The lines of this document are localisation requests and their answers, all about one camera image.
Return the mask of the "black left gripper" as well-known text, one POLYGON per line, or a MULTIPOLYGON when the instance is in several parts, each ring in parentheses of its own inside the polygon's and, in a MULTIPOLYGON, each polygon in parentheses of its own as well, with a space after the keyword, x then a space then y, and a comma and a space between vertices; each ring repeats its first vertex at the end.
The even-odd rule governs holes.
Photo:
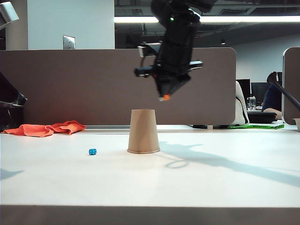
POLYGON ((1 73, 0 74, 0 107, 23 107, 27 98, 21 94, 1 73))

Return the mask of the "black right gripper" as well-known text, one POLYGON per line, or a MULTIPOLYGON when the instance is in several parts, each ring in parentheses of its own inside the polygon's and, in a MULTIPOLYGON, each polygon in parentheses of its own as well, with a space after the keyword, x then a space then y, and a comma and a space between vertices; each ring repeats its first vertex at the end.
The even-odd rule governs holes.
POLYGON ((203 67, 200 60, 192 61, 192 45, 178 45, 166 43, 142 43, 138 46, 141 59, 140 67, 134 69, 137 77, 148 77, 160 73, 171 75, 169 78, 155 78, 159 101, 167 101, 171 95, 190 81, 191 70, 203 67), (155 56, 154 64, 144 66, 146 57, 155 56))

